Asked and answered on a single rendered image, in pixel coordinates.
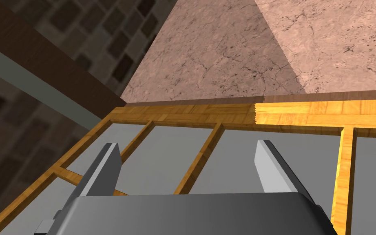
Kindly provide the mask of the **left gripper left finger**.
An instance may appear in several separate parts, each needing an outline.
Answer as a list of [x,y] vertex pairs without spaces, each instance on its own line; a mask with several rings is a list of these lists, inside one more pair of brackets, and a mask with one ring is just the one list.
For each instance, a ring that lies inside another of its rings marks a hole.
[[118,143],[106,143],[72,191],[67,203],[84,196],[112,196],[121,166],[122,159]]

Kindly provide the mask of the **light wooden cupboard grey panels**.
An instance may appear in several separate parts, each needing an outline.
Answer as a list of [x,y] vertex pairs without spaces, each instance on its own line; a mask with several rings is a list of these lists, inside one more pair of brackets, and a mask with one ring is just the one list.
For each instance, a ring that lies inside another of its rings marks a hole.
[[67,167],[113,123],[143,125],[122,151],[123,161],[155,126],[212,130],[176,194],[189,192],[226,129],[339,135],[331,222],[338,235],[351,235],[356,139],[376,138],[376,100],[117,107],[0,213],[0,232],[55,178],[77,185],[82,176]]

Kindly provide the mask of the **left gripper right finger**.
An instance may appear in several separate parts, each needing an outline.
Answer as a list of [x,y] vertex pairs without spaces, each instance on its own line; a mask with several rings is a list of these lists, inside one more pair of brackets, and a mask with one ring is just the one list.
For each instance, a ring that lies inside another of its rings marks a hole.
[[296,192],[315,203],[270,140],[258,140],[254,164],[265,193]]

